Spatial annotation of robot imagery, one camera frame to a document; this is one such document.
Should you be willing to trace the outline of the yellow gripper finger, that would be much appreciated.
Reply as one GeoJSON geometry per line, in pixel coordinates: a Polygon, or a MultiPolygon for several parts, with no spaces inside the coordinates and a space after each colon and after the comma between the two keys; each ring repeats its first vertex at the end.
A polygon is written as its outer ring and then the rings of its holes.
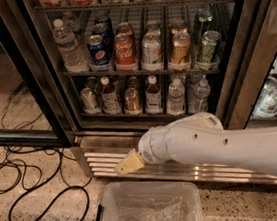
{"type": "Polygon", "coordinates": [[[114,168],[116,174],[126,175],[128,173],[133,173],[136,170],[140,170],[145,166],[145,161],[140,157],[138,152],[134,149],[130,151],[128,155],[125,156],[121,162],[117,164],[114,168]]]}

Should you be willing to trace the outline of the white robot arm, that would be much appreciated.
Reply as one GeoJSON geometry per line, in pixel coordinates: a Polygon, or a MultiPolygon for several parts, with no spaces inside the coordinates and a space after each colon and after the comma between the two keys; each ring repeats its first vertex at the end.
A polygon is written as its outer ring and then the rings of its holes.
{"type": "Polygon", "coordinates": [[[114,168],[119,175],[146,164],[220,164],[277,176],[277,127],[225,130],[207,112],[152,127],[114,168]]]}

